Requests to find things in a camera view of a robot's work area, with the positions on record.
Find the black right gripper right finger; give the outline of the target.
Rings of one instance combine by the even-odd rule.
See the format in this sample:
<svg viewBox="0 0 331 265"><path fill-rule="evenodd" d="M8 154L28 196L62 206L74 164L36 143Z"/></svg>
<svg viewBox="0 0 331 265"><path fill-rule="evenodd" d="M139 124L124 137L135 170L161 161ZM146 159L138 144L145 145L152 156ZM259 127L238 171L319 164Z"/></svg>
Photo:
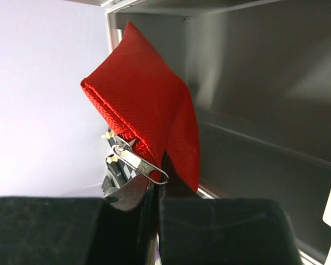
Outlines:
<svg viewBox="0 0 331 265"><path fill-rule="evenodd" d="M159 191L159 254L162 264L191 263L191 210L186 203L199 196L178 176L171 157L165 153L162 170L167 183Z"/></svg>

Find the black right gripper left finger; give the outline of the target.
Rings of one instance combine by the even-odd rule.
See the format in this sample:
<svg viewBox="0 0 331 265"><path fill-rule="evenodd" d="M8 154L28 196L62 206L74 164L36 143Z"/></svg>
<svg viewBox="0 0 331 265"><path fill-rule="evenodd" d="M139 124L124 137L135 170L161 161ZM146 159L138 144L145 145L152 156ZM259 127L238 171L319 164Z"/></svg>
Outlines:
<svg viewBox="0 0 331 265"><path fill-rule="evenodd" d="M154 184L137 176L105 198L107 240L115 264L149 264L154 240Z"/></svg>

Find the red first aid pouch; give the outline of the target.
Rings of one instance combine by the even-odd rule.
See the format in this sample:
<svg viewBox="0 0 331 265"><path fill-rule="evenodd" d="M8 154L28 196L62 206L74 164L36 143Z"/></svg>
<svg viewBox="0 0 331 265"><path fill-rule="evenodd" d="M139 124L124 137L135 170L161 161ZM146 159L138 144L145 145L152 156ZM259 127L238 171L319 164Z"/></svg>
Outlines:
<svg viewBox="0 0 331 265"><path fill-rule="evenodd" d="M178 176L197 190L199 132L189 89L132 23L81 87L111 130L135 141L135 154L156 166L170 156Z"/></svg>

